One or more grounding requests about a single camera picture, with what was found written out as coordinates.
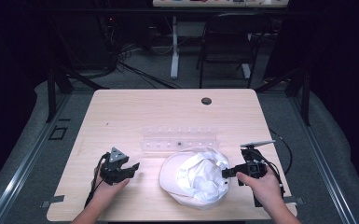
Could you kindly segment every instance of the black chair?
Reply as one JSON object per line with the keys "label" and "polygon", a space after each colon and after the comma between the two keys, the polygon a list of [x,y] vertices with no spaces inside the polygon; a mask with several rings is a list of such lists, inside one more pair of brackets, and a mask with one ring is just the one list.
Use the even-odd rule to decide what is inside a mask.
{"label": "black chair", "polygon": [[269,29],[269,19],[255,13],[224,13],[211,17],[205,24],[197,69],[202,88],[204,63],[251,64],[246,88],[250,88],[261,37]]}

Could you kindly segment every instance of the gray floor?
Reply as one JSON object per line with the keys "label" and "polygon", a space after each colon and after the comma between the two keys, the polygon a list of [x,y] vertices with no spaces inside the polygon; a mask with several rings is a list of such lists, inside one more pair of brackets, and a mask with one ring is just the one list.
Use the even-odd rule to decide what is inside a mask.
{"label": "gray floor", "polygon": [[[197,41],[188,39],[181,45],[179,78],[176,80],[170,79],[171,51],[158,54],[153,50],[134,50],[124,63],[181,88],[198,88],[199,71],[195,68],[199,48],[195,43]],[[262,45],[253,89],[263,84],[261,78],[272,47],[273,43],[269,41]],[[95,78],[93,81],[111,89],[154,88],[139,76],[121,71],[122,67],[118,67],[114,73]],[[219,79],[221,77],[219,74],[227,76],[232,73],[233,77],[241,77],[242,71],[236,71],[235,67],[208,65],[205,72],[208,76],[205,88],[244,87],[243,80]],[[41,207],[40,204],[54,195],[92,97],[92,90],[89,87],[74,79],[72,82],[75,86],[72,95],[63,96],[58,93],[62,106],[50,126],[45,123],[48,115],[47,84],[42,83],[35,89],[38,100],[34,113],[0,173],[0,222],[49,223],[46,219],[48,209]],[[359,223],[359,178],[350,162],[351,149],[344,134],[313,94],[310,105],[311,126],[304,127],[302,120],[298,118],[297,99],[286,98],[283,94],[284,86],[285,84],[282,83],[269,92],[259,93],[258,97],[269,127],[278,133],[293,151],[293,165],[286,178],[292,193],[306,202],[297,207],[299,219],[303,223]],[[163,88],[159,84],[156,84],[156,87]],[[52,132],[51,127],[55,125],[67,128],[63,140],[48,140],[41,137],[43,133],[49,137]],[[285,169],[289,164],[288,150],[276,135],[272,133],[271,136],[277,140],[275,146]],[[312,137],[315,137],[316,145],[312,142]],[[33,154],[34,148],[38,149],[38,153]],[[321,158],[315,150],[321,151],[322,159],[328,164],[327,171],[334,175],[333,179],[325,178],[325,170],[320,168]],[[10,181],[17,177],[19,173],[16,172],[19,168],[24,168],[24,159],[29,159],[30,155],[33,157],[33,162],[30,163],[30,167],[26,167],[30,168],[30,172],[22,174],[26,181],[17,186],[17,190],[11,189]],[[7,196],[8,192],[13,191],[14,194],[9,194],[13,200],[4,201],[2,196],[4,194]],[[337,194],[338,197],[342,195],[344,201],[337,201],[335,199]],[[337,202],[345,202],[350,213],[342,213],[339,209],[342,204]],[[270,223],[270,221],[247,223]]]}

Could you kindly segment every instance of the dark background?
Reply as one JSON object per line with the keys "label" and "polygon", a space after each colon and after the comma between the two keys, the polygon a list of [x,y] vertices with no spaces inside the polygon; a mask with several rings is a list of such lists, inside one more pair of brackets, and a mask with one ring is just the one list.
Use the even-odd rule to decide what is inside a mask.
{"label": "dark background", "polygon": [[[100,17],[60,15],[48,19],[22,10],[40,6],[96,7],[88,0],[0,0],[0,170],[30,118],[36,100],[34,88],[47,80],[51,67],[109,70],[116,66],[117,49],[106,42]],[[111,7],[151,7],[151,1],[115,1]],[[283,20],[265,77],[307,67],[311,90],[345,133],[359,174],[359,1],[291,0],[288,11],[323,12],[331,17]],[[148,25],[158,23],[156,18],[113,18],[121,28],[120,38],[148,48]]]}

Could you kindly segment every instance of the person's arm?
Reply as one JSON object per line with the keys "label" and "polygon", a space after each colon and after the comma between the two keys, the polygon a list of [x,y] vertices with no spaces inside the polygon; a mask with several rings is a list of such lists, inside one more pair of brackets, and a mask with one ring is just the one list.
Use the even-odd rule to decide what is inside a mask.
{"label": "person's arm", "polygon": [[[98,176],[97,183],[100,183],[102,179]],[[116,185],[110,186],[104,181],[101,182],[99,187],[95,190],[94,196],[92,197],[86,208],[72,221],[74,224],[89,224],[96,223],[98,217],[105,210],[107,206],[113,201],[116,194],[126,187],[130,180],[124,179]]]}
{"label": "person's arm", "polygon": [[241,172],[237,173],[237,178],[251,187],[255,197],[263,205],[264,210],[269,214],[274,223],[300,223],[284,203],[281,196],[281,189],[274,173],[269,167],[267,167],[267,170],[266,175],[259,179],[252,178]]}

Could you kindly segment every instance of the table surface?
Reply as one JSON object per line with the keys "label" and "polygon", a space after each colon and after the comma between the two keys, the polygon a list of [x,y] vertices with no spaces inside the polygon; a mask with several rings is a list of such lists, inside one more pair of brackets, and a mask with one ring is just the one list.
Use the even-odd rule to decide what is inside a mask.
{"label": "table surface", "polygon": [[[209,105],[201,103],[208,97]],[[130,157],[122,168],[140,162],[129,185],[100,216],[114,221],[249,220],[269,219],[263,208],[255,207],[249,187],[231,187],[217,207],[197,210],[179,204],[159,186],[159,171],[174,149],[161,151],[143,147],[146,127],[208,128],[214,130],[218,149],[230,166],[244,163],[240,145],[270,140],[263,111],[253,90],[103,90],[96,91],[83,120],[55,196],[48,220],[68,221],[82,210],[90,192],[93,169],[105,152],[116,147]],[[283,174],[273,144],[258,148]],[[282,175],[286,193],[290,189]],[[297,215],[294,204],[287,205]]]}
{"label": "table surface", "polygon": [[286,7],[289,0],[153,0],[154,7]]}

